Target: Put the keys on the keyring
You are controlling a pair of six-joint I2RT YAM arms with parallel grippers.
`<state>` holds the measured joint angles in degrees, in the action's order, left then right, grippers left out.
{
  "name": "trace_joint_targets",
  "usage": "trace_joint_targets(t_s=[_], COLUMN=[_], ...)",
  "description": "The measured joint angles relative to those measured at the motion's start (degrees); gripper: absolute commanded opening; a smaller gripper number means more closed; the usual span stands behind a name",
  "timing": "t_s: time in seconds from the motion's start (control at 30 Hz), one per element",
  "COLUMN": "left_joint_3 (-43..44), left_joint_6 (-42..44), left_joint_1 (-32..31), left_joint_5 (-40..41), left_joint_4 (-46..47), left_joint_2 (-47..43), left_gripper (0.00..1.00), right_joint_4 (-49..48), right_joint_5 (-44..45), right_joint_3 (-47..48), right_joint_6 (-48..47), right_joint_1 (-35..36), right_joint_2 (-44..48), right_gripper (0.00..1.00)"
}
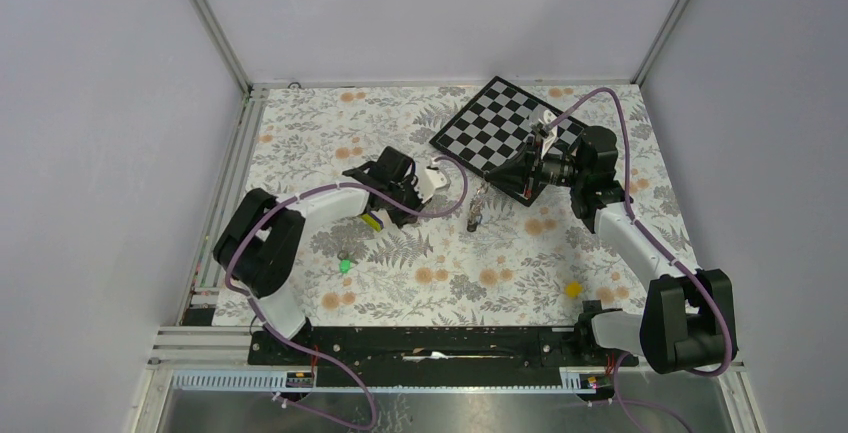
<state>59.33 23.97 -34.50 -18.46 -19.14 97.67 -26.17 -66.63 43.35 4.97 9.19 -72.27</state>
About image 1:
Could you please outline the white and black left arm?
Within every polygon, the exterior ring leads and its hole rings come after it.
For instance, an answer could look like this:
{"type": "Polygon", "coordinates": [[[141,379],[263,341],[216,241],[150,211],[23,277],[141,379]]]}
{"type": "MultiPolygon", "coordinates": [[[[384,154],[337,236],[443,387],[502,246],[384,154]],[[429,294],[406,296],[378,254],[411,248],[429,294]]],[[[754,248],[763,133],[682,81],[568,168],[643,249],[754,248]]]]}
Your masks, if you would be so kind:
{"type": "Polygon", "coordinates": [[[288,364],[309,354],[308,323],[287,284],[301,243],[317,229],[364,217],[380,230],[417,221],[417,214],[449,184],[436,166],[425,166],[392,147],[376,160],[342,173],[337,185],[301,192],[280,207],[261,189],[249,191],[213,248],[214,260],[240,282],[258,306],[263,322],[277,332],[272,351],[288,364]]]}

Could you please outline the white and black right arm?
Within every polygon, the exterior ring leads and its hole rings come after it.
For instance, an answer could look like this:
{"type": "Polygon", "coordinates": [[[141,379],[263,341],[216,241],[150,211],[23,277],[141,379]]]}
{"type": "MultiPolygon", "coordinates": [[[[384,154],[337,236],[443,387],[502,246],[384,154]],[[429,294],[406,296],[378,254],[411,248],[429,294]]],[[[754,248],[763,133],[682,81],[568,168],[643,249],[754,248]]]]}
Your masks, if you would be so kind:
{"type": "Polygon", "coordinates": [[[631,197],[616,178],[616,134],[590,126],[571,149],[547,151],[551,132],[543,126],[487,182],[530,198],[545,186],[569,190],[574,215],[611,246],[645,287],[641,314],[587,307],[575,326],[575,355],[597,365],[613,350],[645,358],[657,373],[722,374],[734,359],[733,291],[720,269],[686,265],[635,215],[631,197]]]}

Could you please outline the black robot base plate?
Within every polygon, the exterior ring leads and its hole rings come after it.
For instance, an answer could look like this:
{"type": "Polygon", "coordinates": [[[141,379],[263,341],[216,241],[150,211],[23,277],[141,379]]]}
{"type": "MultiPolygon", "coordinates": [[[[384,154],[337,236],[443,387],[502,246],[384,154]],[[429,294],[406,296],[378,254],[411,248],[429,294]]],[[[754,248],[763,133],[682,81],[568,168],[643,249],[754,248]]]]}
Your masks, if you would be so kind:
{"type": "Polygon", "coordinates": [[[621,359],[570,327],[318,327],[289,345],[251,336],[250,366],[295,367],[323,388],[592,390],[621,359]]]}

